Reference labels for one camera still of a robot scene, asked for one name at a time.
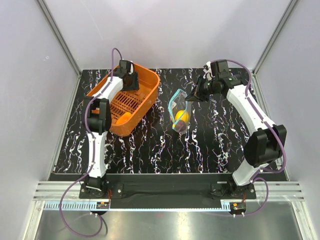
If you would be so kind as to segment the yellow lemon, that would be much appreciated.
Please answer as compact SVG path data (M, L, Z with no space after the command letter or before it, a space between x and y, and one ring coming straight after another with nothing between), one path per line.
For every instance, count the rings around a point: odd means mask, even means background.
M174 120L175 120L175 121L182 120L182 121L184 121L185 123L188 123L189 120L190 120L190 115L189 115L188 111L179 110L179 111L176 113Z

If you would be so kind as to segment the dark red plum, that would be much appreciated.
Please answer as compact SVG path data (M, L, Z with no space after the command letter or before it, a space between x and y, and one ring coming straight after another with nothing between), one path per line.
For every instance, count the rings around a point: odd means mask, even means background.
M183 120L179 120L174 127L177 133L183 133L187 130L187 124Z

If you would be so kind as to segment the clear zip top bag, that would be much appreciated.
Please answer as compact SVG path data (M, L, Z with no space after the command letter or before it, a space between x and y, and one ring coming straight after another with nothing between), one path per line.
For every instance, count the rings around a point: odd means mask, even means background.
M187 132L191 119L191 102L186 101L187 93L178 89L168 103L172 129L183 135Z

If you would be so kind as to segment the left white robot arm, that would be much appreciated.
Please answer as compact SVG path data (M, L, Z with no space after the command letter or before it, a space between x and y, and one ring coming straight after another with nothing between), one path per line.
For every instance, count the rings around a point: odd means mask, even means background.
M108 193L104 144L111 128L110 102L120 91L139 89L138 74L133 69L119 67L110 73L105 83L92 96L83 101L84 125L89 141L89 167L83 178L83 191L90 191L95 197L103 198Z

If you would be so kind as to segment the orange plastic basket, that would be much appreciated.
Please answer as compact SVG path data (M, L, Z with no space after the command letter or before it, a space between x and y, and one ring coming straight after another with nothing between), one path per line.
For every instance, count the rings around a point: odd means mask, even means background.
M139 90L120 91L110 102L111 127L109 131L121 137L128 136L133 131L158 97L159 76L148 68L133 64L134 71L138 74ZM111 73L106 75L85 97L96 93L110 75ZM116 124L126 112L132 114L130 120L124 124Z

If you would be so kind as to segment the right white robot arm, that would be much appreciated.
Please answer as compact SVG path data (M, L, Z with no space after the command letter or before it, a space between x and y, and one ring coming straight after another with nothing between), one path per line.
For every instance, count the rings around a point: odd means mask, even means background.
M223 95L237 110L250 134L243 148L244 160L227 181L223 194L239 198L268 165L284 157L287 130L275 124L252 98L248 83L240 75L206 80L200 76L185 98L188 102L206 102L211 95Z

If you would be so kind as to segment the orange carrot piece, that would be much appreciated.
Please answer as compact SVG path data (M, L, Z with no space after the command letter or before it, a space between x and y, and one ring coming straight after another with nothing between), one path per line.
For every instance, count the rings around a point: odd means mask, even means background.
M117 121L116 124L117 125L122 125L124 123L126 123L127 121L130 120L132 114L130 112L126 112L124 113Z

